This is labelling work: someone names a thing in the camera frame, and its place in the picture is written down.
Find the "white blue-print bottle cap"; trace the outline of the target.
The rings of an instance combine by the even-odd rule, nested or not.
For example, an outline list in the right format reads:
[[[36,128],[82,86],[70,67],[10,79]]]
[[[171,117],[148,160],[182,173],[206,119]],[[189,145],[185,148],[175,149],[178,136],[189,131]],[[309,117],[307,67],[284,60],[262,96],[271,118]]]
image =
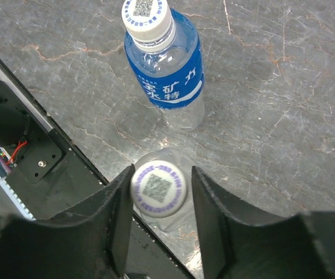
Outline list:
[[[150,43],[170,30],[172,13],[166,0],[128,0],[122,6],[122,20],[132,38]]]

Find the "clear small bottle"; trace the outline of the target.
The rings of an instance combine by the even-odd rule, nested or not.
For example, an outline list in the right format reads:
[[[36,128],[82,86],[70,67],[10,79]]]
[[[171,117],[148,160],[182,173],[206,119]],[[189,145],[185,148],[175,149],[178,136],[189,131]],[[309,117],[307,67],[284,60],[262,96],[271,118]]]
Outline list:
[[[182,151],[163,148],[142,156],[130,182],[134,210],[145,223],[164,232],[194,219],[191,167]]]

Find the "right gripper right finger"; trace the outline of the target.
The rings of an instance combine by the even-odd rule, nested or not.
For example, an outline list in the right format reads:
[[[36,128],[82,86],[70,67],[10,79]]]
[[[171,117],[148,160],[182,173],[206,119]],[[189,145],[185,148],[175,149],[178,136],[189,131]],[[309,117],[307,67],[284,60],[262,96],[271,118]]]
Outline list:
[[[191,173],[205,278],[335,278],[335,212],[281,217]]]

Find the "white QR bottle cap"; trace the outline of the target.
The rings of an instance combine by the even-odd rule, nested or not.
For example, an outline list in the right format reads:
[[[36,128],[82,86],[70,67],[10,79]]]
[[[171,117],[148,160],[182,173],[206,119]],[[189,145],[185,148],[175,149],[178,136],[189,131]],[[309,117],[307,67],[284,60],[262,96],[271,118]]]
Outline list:
[[[185,204],[188,184],[184,173],[173,163],[153,160],[133,174],[130,191],[136,208],[152,218],[174,215]]]

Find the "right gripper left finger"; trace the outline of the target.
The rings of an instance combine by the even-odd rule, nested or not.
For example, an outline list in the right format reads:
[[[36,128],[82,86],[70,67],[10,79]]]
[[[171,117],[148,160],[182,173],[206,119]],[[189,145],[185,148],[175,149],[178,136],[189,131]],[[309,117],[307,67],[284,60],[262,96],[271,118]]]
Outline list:
[[[122,278],[133,203],[126,167],[107,186],[50,220],[0,215],[0,278]]]

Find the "blue label small bottle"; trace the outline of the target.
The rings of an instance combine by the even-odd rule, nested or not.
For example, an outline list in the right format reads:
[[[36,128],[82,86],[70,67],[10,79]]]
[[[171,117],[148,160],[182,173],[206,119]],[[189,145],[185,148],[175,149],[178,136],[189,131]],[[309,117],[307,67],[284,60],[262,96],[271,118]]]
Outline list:
[[[161,111],[166,125],[174,130],[193,130],[205,115],[201,42],[192,22],[170,10],[172,24],[161,39],[142,43],[126,30],[124,49],[141,89]]]

